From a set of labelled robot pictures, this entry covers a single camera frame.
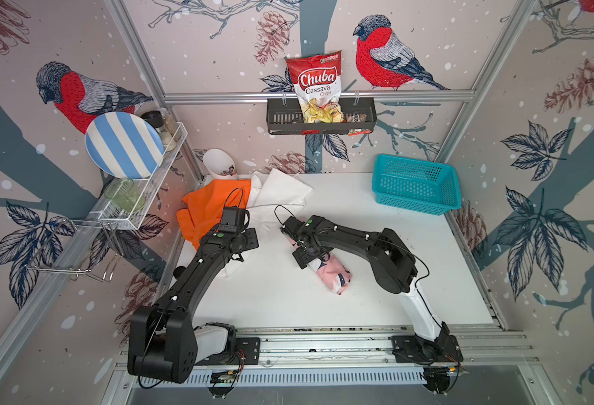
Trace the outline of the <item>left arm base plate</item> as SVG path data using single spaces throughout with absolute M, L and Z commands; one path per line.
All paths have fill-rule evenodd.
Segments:
M 197 363 L 198 366 L 237 366 L 242 360 L 245 366 L 259 362 L 261 339 L 259 337 L 238 337 L 226 344 L 223 352 L 212 354 Z

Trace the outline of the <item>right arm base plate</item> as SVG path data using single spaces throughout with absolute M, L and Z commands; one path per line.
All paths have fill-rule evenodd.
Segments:
M 392 354 L 398 363 L 431 366 L 435 363 L 464 361 L 457 338 L 453 335 L 442 333 L 434 342 L 417 335 L 392 336 L 391 344 Z

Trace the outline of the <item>pink shark print shorts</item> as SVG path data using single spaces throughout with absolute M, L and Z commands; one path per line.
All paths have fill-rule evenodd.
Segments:
M 341 295 L 351 284 L 353 275 L 332 253 L 326 253 L 323 258 L 315 258 L 308 263 L 312 270 L 324 283 L 330 292 Z

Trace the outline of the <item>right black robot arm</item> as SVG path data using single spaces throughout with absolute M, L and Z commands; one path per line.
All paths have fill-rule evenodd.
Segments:
M 422 366 L 446 360 L 463 361 L 456 337 L 432 311 L 418 286 L 416 256 L 393 229 L 360 231 L 313 215 L 306 221 L 291 216 L 281 225 L 281 231 L 295 242 L 293 257 L 300 268 L 306 268 L 315 259 L 327 258 L 335 249 L 369 263 L 376 283 L 397 296 L 413 327 L 413 337 L 394 347 L 397 359 Z

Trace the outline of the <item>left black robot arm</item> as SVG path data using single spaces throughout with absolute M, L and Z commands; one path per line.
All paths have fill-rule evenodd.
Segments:
M 237 357 L 236 336 L 229 324 L 193 325 L 195 311 L 216 276 L 242 253 L 258 248 L 256 230 L 246 209 L 226 207 L 220 222 L 202 236 L 190 264 L 174 271 L 176 282 L 150 306 L 131 316 L 127 369 L 130 375 L 184 382 L 204 359 Z

